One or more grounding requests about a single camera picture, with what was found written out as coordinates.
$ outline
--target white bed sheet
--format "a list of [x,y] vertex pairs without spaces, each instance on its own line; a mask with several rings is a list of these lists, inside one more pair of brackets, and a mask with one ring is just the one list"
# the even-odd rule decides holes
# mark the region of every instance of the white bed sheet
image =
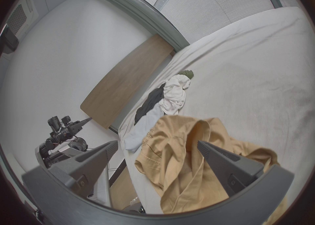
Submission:
[[132,183],[147,213],[162,214],[160,197],[134,166],[124,136],[149,92],[181,70],[193,70],[179,115],[218,117],[230,136],[273,149],[295,173],[297,197],[315,164],[315,35],[298,7],[268,10],[234,22],[178,52],[119,129]]

